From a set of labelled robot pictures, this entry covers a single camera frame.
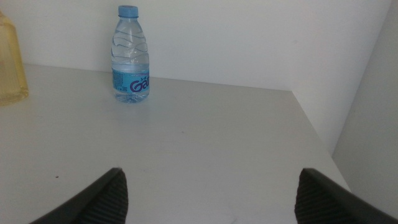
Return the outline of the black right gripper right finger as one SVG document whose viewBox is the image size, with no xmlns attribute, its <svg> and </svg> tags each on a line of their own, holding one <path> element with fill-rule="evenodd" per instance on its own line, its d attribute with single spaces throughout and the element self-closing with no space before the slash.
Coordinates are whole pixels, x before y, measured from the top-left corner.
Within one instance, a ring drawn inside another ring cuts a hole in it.
<svg viewBox="0 0 398 224">
<path fill-rule="evenodd" d="M 300 173 L 294 213 L 299 224 L 397 224 L 396 218 L 313 168 Z"/>
</svg>

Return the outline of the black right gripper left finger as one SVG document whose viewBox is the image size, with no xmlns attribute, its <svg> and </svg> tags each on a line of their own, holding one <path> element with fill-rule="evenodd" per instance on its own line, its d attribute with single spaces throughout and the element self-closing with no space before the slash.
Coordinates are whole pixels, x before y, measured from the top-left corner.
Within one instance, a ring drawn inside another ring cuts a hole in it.
<svg viewBox="0 0 398 224">
<path fill-rule="evenodd" d="M 128 189 L 121 168 L 112 168 L 80 193 L 34 220 L 34 223 L 126 222 Z"/>
</svg>

